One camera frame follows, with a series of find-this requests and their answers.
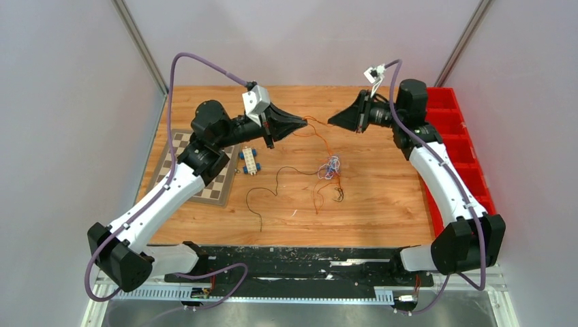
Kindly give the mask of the corner aluminium post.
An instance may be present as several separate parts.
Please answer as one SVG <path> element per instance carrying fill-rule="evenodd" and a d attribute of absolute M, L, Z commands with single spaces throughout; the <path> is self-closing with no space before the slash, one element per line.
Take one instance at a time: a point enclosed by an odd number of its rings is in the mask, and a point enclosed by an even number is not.
<path fill-rule="evenodd" d="M 124 24 L 129 36 L 131 37 L 134 45 L 136 46 L 142 60 L 144 61 L 147 69 L 157 85 L 158 89 L 165 95 L 168 95 L 168 85 L 162 76 L 162 72 L 159 69 L 145 39 L 138 28 L 138 25 L 130 12 L 130 9 L 124 0 L 112 0 L 112 4 L 114 5 L 121 22 Z"/>
<path fill-rule="evenodd" d="M 480 0 L 477 3 L 471 17 L 466 23 L 461 35 L 459 36 L 455 46 L 448 56 L 441 72 L 438 74 L 434 83 L 435 87 L 443 87 L 450 77 L 464 50 L 474 37 L 477 29 L 482 25 L 485 16 L 492 7 L 494 0 Z"/>

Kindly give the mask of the white blue toy car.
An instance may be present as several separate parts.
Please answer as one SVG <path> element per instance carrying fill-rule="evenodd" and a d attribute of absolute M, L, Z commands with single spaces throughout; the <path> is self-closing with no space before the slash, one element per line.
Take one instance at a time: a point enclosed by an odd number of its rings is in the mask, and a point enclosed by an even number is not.
<path fill-rule="evenodd" d="M 239 153 L 239 157 L 244 161 L 242 167 L 243 173 L 248 175 L 256 175 L 261 171 L 261 165 L 256 161 L 257 150 L 252 147 L 245 146 Z"/>

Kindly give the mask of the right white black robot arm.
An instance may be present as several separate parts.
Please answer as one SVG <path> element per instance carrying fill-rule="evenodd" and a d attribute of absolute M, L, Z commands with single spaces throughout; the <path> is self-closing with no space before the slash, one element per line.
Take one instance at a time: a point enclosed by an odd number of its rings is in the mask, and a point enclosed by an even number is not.
<path fill-rule="evenodd" d="M 390 127 L 396 147 L 436 203 L 443 231 L 430 245 L 400 249 L 389 266 L 391 279 L 402 285 L 417 271 L 451 275 L 494 266 L 506 229 L 503 218 L 490 214 L 460 177 L 442 136 L 426 119 L 427 102 L 426 84 L 405 79 L 394 102 L 362 90 L 350 106 L 328 119 L 330 125 L 356 133 L 370 125 Z"/>

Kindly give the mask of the left corner aluminium post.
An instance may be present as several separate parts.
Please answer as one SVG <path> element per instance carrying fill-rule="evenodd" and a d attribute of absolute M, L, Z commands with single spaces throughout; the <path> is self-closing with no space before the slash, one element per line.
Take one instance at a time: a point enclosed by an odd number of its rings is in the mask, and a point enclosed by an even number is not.
<path fill-rule="evenodd" d="M 131 37 L 134 45 L 136 46 L 142 60 L 144 61 L 147 69 L 157 85 L 158 89 L 165 95 L 168 95 L 168 85 L 162 76 L 162 72 L 159 69 L 145 39 L 138 28 L 138 25 L 130 12 L 130 9 L 124 0 L 112 0 L 112 4 L 114 5 L 121 22 L 124 24 L 129 36 Z"/>

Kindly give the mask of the folding wooden chessboard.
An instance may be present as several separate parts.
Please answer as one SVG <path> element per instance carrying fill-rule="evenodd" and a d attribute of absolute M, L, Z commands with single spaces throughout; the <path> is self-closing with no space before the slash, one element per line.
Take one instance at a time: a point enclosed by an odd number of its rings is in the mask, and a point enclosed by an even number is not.
<path fill-rule="evenodd" d="M 186 195 L 203 204 L 225 206 L 237 168 L 240 144 L 219 148 L 194 136 L 192 130 L 172 129 L 164 152 L 142 194 L 144 205 L 159 196 L 160 204 Z"/>

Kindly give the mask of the aluminium frame rail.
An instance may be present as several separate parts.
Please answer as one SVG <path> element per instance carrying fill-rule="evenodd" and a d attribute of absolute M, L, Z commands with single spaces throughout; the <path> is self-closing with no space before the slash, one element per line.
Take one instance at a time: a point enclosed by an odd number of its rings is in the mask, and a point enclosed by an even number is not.
<path fill-rule="evenodd" d="M 153 277 L 132 292 L 108 302 L 90 304 L 85 326 L 518 326 L 519 320 L 498 266 L 487 270 L 487 286 L 474 289 L 469 280 L 478 271 L 445 277 L 436 272 L 434 285 L 413 289 L 375 287 L 373 298 L 238 297 L 236 284 L 214 296 L 210 280 L 232 264 L 184 279 Z"/>

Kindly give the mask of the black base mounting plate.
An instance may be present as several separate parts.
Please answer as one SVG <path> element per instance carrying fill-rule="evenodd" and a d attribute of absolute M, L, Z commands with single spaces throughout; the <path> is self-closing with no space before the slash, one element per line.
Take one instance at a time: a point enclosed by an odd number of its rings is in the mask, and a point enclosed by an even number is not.
<path fill-rule="evenodd" d="M 373 298 L 375 287 L 411 290 L 434 285 L 426 272 L 403 272 L 395 248 L 200 246 L 189 275 L 215 272 L 240 263 L 210 280 L 212 295 L 224 296 L 236 284 L 238 297 Z"/>

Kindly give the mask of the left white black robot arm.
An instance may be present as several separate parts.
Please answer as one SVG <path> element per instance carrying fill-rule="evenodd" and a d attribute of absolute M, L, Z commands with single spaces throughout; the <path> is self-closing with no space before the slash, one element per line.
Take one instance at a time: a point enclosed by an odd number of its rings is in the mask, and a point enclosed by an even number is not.
<path fill-rule="evenodd" d="M 191 242 L 174 246 L 151 246 L 149 241 L 172 214 L 201 192 L 230 161 L 225 148 L 263 138 L 269 148 L 307 121 L 265 107 L 258 120 L 246 114 L 230 118 L 216 100 L 202 102 L 196 109 L 188 145 L 167 176 L 128 212 L 104 226 L 95 223 L 87 232 L 92 260 L 120 290 L 131 292 L 148 278 L 183 273 L 190 281 L 206 278 L 209 265 Z"/>

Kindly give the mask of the right corner aluminium post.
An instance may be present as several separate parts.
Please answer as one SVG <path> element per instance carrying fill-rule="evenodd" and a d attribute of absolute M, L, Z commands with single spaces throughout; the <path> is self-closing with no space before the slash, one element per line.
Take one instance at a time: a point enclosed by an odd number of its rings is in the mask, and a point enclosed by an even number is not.
<path fill-rule="evenodd" d="M 492 7 L 494 0 L 480 0 L 477 3 L 471 17 L 466 23 L 461 35 L 459 36 L 455 46 L 448 56 L 441 72 L 438 74 L 434 83 L 435 87 L 443 87 L 450 77 L 464 50 L 474 37 L 477 29 L 482 25 L 485 16 Z"/>

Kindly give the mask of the red plastic bin row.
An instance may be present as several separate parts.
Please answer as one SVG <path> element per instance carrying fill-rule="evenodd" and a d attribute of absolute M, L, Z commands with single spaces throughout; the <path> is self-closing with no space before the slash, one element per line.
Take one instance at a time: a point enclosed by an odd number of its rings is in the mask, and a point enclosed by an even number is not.
<path fill-rule="evenodd" d="M 496 209 L 452 88 L 428 87 L 426 120 L 442 136 L 448 155 L 476 200 L 493 215 Z"/>

